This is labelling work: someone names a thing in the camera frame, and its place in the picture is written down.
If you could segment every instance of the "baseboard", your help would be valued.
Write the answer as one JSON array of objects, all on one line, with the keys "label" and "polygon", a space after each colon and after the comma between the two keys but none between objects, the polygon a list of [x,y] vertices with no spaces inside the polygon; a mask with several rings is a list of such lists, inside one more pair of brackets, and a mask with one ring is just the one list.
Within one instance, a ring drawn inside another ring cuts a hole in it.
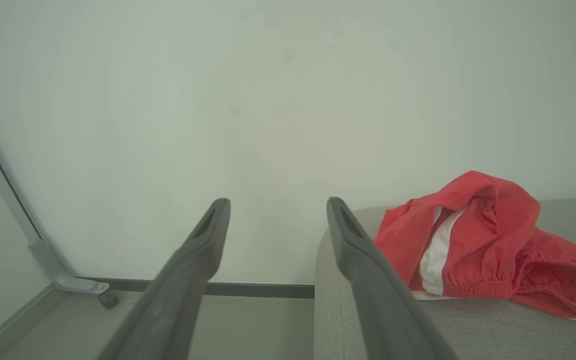
[{"label": "baseboard", "polygon": [[0,325],[0,357],[41,317],[61,303],[68,292],[50,284]]},{"label": "baseboard", "polygon": [[[143,292],[150,280],[128,280],[123,278],[85,277],[99,283],[108,283],[110,288],[124,292]],[[281,297],[292,299],[315,299],[315,285],[241,284],[236,282],[209,282],[204,295],[235,297]]]}]

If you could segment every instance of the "gray upholstered cushion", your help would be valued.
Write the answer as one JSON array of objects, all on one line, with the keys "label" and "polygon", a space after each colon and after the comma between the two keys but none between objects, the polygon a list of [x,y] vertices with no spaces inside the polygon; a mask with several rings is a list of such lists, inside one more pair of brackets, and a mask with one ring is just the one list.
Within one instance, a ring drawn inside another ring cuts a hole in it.
[{"label": "gray upholstered cushion", "polygon": [[[375,237],[387,207],[355,216]],[[576,199],[541,201],[537,225],[576,243]],[[463,360],[576,359],[576,321],[487,298],[420,301]],[[366,349],[350,284],[339,273],[329,233],[317,254],[315,360],[364,360]]]}]

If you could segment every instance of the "metal bar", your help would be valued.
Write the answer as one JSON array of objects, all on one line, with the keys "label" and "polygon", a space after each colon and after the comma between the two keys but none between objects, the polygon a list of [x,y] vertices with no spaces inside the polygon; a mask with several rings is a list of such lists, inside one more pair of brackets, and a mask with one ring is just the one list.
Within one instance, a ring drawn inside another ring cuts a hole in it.
[{"label": "metal bar", "polygon": [[[151,280],[129,278],[82,277],[110,284],[116,292],[144,292]],[[208,282],[205,296],[278,297],[285,299],[315,299],[315,285],[306,284],[246,284],[241,282]]]},{"label": "metal bar", "polygon": [[16,184],[6,159],[0,151],[0,194],[25,235],[34,258],[54,287],[69,292],[97,295],[108,290],[108,284],[76,278],[66,270],[55,251],[46,243],[46,238],[42,236],[37,222],[33,221],[32,211],[25,206],[23,196]]},{"label": "metal bar", "polygon": [[370,360],[456,360],[426,313],[340,198],[327,202],[337,267],[352,287]]}]

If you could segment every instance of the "caster wheel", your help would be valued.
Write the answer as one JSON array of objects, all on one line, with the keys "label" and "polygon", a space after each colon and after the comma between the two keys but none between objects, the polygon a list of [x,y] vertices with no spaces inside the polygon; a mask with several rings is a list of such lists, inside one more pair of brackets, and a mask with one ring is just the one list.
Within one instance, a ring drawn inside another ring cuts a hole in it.
[{"label": "caster wheel", "polygon": [[119,304],[119,298],[117,297],[117,294],[111,289],[105,290],[97,296],[99,298],[99,303],[101,303],[101,305],[103,305],[103,307],[108,310]]}]

